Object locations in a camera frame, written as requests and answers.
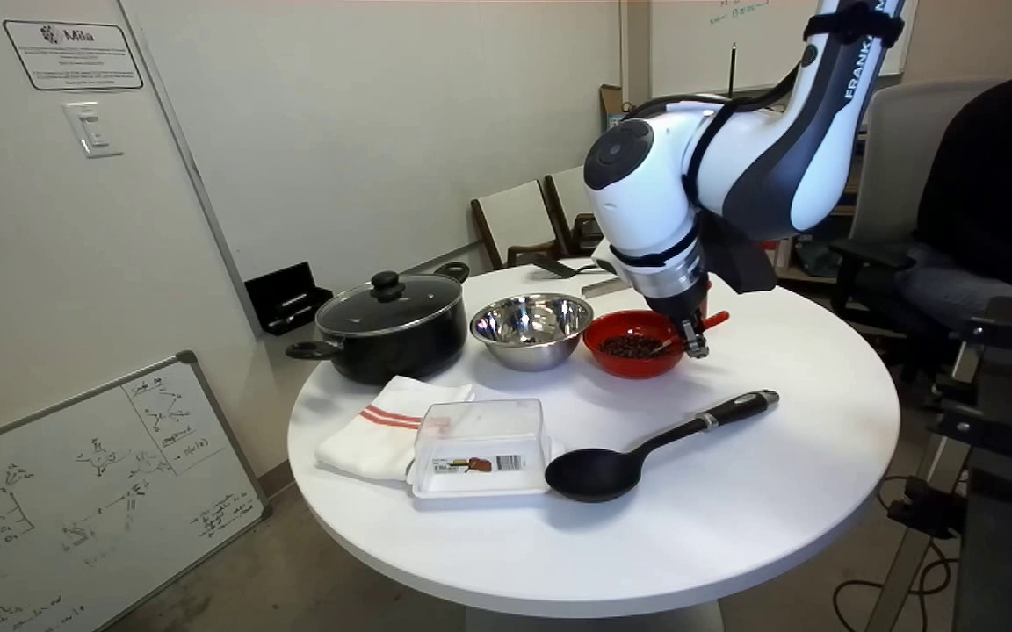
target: pot handle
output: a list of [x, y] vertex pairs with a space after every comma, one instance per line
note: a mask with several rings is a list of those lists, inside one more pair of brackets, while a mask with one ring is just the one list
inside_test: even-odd
[[472, 278], [472, 267], [469, 264], [460, 264], [460, 260], [453, 260], [453, 264], [443, 264], [443, 267], [436, 267], [434, 273], [439, 273], [439, 278], [450, 278], [450, 280], [469, 280]]
[[289, 358], [298, 358], [298, 361], [324, 361], [324, 358], [335, 358], [335, 354], [341, 354], [341, 346], [331, 342], [331, 340], [298, 340], [298, 342], [289, 346]]

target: table leg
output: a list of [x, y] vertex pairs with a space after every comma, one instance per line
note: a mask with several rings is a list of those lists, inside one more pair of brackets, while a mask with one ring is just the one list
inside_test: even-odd
[[509, 616], [469, 610], [463, 632], [725, 632], [716, 600], [645, 616]]

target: light switch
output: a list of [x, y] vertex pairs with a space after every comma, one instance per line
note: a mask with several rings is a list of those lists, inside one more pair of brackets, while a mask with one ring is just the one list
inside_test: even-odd
[[66, 100], [64, 108], [71, 112], [71, 127], [75, 127], [80, 150], [89, 159], [125, 153], [109, 138], [109, 122], [102, 119], [100, 100]]

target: metal bowl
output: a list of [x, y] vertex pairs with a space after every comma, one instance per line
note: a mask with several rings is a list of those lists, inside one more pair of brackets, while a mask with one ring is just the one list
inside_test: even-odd
[[537, 373], [562, 366], [576, 351], [590, 317], [590, 305], [576, 296], [537, 292], [478, 308], [472, 334], [503, 366]]

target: pot lid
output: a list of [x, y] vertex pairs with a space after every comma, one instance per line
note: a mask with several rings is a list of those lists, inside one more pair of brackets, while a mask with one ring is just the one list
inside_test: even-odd
[[373, 289], [345, 301], [328, 301], [317, 317], [328, 338], [382, 338], [443, 317], [460, 298], [460, 283], [434, 273], [373, 273]]

